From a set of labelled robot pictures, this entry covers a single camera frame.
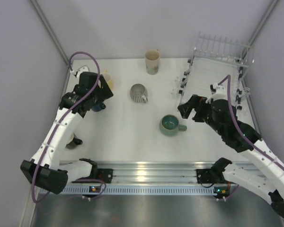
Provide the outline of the dark blue mug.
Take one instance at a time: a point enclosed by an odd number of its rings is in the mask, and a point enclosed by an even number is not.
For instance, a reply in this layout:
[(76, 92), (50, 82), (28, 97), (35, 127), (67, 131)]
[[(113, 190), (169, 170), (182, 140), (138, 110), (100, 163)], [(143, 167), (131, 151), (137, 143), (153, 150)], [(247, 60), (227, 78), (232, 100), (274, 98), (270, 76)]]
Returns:
[(100, 111), (106, 109), (106, 105), (104, 103), (99, 103), (97, 105), (94, 105), (91, 109), (94, 112), (100, 112)]

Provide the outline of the black mug cream inside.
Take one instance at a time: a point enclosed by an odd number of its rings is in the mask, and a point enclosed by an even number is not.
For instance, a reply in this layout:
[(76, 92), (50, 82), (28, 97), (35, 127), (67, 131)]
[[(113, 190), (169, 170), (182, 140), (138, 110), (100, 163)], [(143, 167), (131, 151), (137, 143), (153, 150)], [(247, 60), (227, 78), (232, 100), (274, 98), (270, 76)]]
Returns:
[(83, 141), (79, 139), (75, 133), (72, 133), (66, 145), (67, 149), (75, 149), (77, 146), (82, 145)]

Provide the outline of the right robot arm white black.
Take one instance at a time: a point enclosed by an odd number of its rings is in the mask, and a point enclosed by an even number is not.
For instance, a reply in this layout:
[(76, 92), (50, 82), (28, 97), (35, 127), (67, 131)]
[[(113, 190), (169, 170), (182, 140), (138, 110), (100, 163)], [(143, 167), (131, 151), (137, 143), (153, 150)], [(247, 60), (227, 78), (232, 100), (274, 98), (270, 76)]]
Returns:
[(252, 162), (263, 175), (251, 174), (232, 161), (220, 158), (210, 169), (213, 180), (219, 183), (229, 181), (244, 187), (265, 200), (275, 213), (284, 218), (284, 163), (253, 127), (237, 120), (235, 108), (228, 98), (192, 95), (177, 109), (184, 119), (195, 111), (193, 121), (209, 125), (228, 147)]

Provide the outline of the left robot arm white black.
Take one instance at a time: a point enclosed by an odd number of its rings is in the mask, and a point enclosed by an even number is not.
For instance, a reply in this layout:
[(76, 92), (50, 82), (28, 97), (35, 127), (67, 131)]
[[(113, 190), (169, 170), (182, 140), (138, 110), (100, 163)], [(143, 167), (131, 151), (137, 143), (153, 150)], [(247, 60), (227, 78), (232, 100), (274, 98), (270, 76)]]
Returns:
[(59, 194), (68, 183), (84, 178), (94, 182), (98, 178), (96, 162), (81, 158), (76, 162), (60, 165), (62, 152), (72, 140), (82, 141), (74, 130), (87, 111), (113, 96), (103, 75), (82, 72), (72, 92), (66, 93), (59, 103), (55, 120), (45, 140), (30, 160), (20, 166), (26, 179), (34, 186)]

